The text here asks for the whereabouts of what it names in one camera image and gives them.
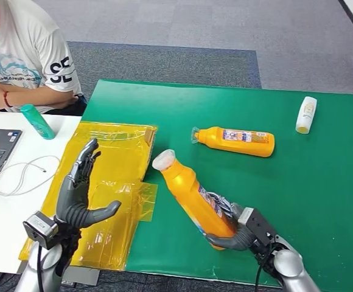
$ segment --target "red bracelet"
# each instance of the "red bracelet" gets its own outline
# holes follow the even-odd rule
[[[5,103],[8,107],[8,108],[12,108],[11,105],[9,105],[9,103],[8,102],[8,91],[5,91],[3,93],[3,99],[5,99]]]

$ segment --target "bottle label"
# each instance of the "bottle label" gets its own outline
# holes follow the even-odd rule
[[[39,132],[41,136],[44,137],[46,136],[46,132],[45,132],[42,127],[39,126],[36,123],[30,123],[32,126],[35,128],[36,131]]]
[[[264,132],[237,131],[225,129],[222,133],[222,138],[227,141],[268,143],[268,135]]]
[[[217,204],[213,198],[212,198],[208,192],[206,192],[203,186],[200,185],[198,192],[203,196],[208,204],[209,204],[215,212],[220,218],[222,218],[222,210],[218,204]]]

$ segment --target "bottle cap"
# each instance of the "bottle cap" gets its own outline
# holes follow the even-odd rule
[[[191,130],[191,143],[196,144],[198,143],[198,133],[200,132],[200,129],[197,127],[194,127]]]
[[[167,149],[153,159],[153,161],[152,161],[152,167],[163,171],[172,165],[175,160],[175,152],[174,150]]]

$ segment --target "teal bottle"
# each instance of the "teal bottle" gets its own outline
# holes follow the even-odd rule
[[[34,105],[23,105],[21,112],[44,139],[51,140],[55,133]]]

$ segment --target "white table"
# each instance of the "white table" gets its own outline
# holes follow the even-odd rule
[[[0,129],[22,130],[23,134],[10,155],[5,167],[17,162],[29,162],[35,158],[54,155],[61,159],[67,143],[72,137],[80,121],[80,117],[51,116],[44,118],[56,133],[53,140],[45,140],[39,135],[28,121],[21,113],[0,113]],[[58,162],[54,158],[44,158],[36,164],[45,169],[43,173],[33,167],[28,171],[23,190],[36,186],[46,178],[54,174]],[[0,190],[11,191],[14,189],[20,178],[22,166],[13,167],[7,174],[4,173],[0,179]],[[18,260],[18,255],[27,238],[22,222],[33,213],[39,210],[45,199],[51,179],[32,192],[20,196],[0,196],[0,272],[21,273],[24,264]],[[94,283],[94,275],[98,278],[99,271],[95,269],[73,268],[67,270],[67,275],[74,275],[81,269],[86,275],[79,280],[77,277],[69,277],[73,282]]]

